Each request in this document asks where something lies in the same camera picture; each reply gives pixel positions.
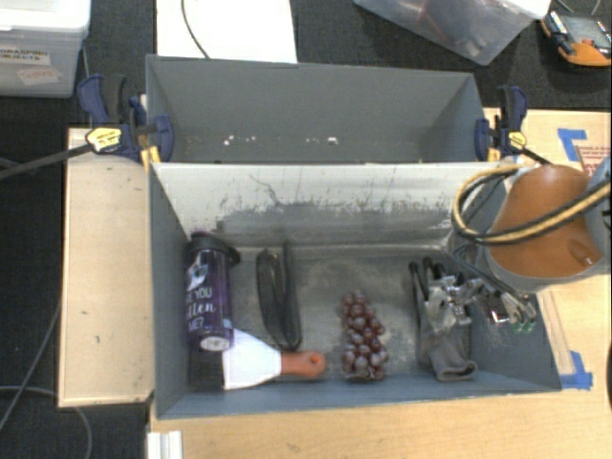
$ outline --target blue clamp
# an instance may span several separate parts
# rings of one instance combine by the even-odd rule
[[[501,116],[495,117],[494,129],[486,119],[476,122],[474,148],[478,160],[486,161],[490,148],[499,151],[501,158],[525,153],[525,138],[520,132],[527,116],[527,96],[518,87],[500,87]]]
[[[145,149],[139,138],[146,136],[146,144],[157,146],[162,161],[168,162],[174,148],[174,129],[169,116],[156,116],[147,124],[146,111],[137,97],[132,97],[124,108],[124,85],[124,76],[87,77],[76,89],[81,108],[91,116],[94,126],[112,125],[121,131],[121,147],[112,154],[139,162]]]

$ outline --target white paper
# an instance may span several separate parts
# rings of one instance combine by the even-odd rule
[[[187,21],[211,58],[296,63],[289,0],[185,0]],[[157,53],[202,57],[181,0],[157,0]]]

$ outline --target blue tape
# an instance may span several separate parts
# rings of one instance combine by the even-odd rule
[[[570,162],[577,162],[578,155],[574,148],[573,140],[586,140],[586,131],[584,129],[563,129],[557,130],[558,138],[563,143],[565,155]]]
[[[582,357],[578,352],[570,350],[570,356],[574,362],[576,372],[559,376],[561,386],[563,389],[584,389],[585,391],[590,391],[591,387],[593,387],[593,373],[584,370]]]

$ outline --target purple bottle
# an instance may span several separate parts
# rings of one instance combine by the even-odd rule
[[[222,352],[233,344],[230,267],[238,251],[209,233],[191,234],[185,277],[186,324],[194,349]]]

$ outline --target wooden table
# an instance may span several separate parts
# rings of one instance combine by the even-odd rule
[[[568,161],[559,128],[610,145],[609,113],[530,111],[523,124],[530,148],[579,167]],[[73,131],[73,144],[79,134]],[[122,159],[69,162],[60,406],[143,402],[153,390],[143,185],[142,168]],[[590,391],[161,422],[151,413],[150,429],[181,430],[187,459],[606,457],[610,275],[550,293],[569,347],[593,373]]]

